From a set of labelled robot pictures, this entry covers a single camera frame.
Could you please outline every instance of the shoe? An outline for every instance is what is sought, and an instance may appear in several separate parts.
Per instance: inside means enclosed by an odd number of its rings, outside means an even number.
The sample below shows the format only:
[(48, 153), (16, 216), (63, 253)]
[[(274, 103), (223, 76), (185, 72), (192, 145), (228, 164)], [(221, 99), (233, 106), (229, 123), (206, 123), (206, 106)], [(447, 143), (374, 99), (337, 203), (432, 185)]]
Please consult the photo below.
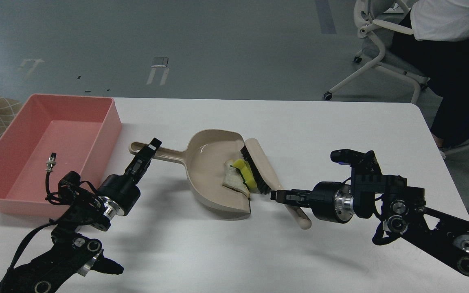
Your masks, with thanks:
[(446, 158), (445, 150), (447, 150), (447, 149), (446, 148), (439, 148), (439, 153), (441, 154), (441, 157), (443, 158), (443, 160)]

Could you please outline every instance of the yellow sponge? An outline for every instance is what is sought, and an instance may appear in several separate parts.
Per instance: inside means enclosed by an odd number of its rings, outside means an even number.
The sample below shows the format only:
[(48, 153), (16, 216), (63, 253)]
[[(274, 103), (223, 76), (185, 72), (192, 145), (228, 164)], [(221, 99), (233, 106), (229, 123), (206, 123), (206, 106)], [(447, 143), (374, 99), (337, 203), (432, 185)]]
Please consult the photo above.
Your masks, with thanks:
[(245, 185), (247, 185), (247, 187), (249, 187), (249, 189), (256, 188), (256, 181), (254, 179), (253, 172), (251, 171), (251, 167), (249, 167), (248, 162), (239, 158), (232, 164), (232, 166), (240, 170), (243, 182), (245, 183)]

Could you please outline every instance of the person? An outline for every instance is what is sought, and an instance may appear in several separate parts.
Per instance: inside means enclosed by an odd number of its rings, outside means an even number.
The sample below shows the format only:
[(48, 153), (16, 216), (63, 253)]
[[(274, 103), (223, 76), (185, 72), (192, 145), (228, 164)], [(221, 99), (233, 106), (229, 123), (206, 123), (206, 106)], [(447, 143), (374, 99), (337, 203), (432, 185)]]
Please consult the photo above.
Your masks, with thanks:
[(430, 78), (443, 97), (430, 132), (438, 148), (469, 139), (469, 0), (419, 0), (399, 23), (413, 35), (395, 33), (391, 52)]

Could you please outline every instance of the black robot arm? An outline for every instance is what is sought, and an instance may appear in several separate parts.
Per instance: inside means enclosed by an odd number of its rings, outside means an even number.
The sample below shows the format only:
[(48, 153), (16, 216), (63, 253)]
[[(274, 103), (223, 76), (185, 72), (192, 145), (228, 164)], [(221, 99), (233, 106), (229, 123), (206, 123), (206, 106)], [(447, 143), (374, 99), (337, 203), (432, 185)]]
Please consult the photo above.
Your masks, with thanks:
[[(350, 185), (324, 181), (312, 191), (274, 190), (271, 199), (311, 208), (318, 219), (343, 224), (354, 214), (364, 219), (375, 215), (380, 223), (372, 238), (374, 244), (403, 238), (469, 276), (469, 221), (426, 207), (424, 189), (407, 186), (401, 176), (383, 175), (373, 151), (337, 150), (331, 153), (331, 160), (352, 167)], [(380, 213), (375, 205), (378, 200)], [(424, 215), (439, 220), (435, 228), (428, 227)]]
[[(88, 271), (121, 274), (123, 267), (105, 258), (99, 239), (90, 239), (78, 231), (81, 226), (107, 231), (115, 215), (127, 215), (140, 197), (136, 184), (147, 171), (161, 141), (154, 138), (142, 148), (123, 175), (110, 175), (95, 189), (90, 182), (71, 171), (60, 180), (58, 191), (50, 192), (48, 178), (55, 165), (55, 154), (47, 162), (46, 190), (51, 204), (70, 205), (56, 220), (32, 230), (19, 245), (7, 273), (0, 282), (0, 293), (54, 293), (73, 274), (85, 276)], [(88, 184), (91, 191), (82, 187)], [(52, 248), (30, 263), (14, 267), (18, 258), (41, 229), (56, 226), (52, 231)]]

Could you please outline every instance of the dustpan handle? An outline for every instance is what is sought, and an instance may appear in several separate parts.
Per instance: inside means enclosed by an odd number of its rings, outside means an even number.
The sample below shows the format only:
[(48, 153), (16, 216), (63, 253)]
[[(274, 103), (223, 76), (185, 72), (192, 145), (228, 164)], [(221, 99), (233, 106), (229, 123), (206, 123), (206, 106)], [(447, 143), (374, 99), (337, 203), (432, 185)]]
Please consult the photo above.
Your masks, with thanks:
[[(136, 154), (145, 145), (147, 145), (147, 144), (142, 143), (142, 142), (137, 142), (137, 141), (133, 142), (129, 146), (129, 151), (130, 151), (131, 154)], [(155, 158), (157, 160), (161, 160), (161, 161), (166, 161), (166, 162), (172, 162), (172, 163), (185, 165), (184, 152), (175, 151), (175, 150), (168, 149), (168, 148), (162, 148), (162, 147), (158, 148), (158, 150), (155, 153), (155, 156), (153, 158)]]

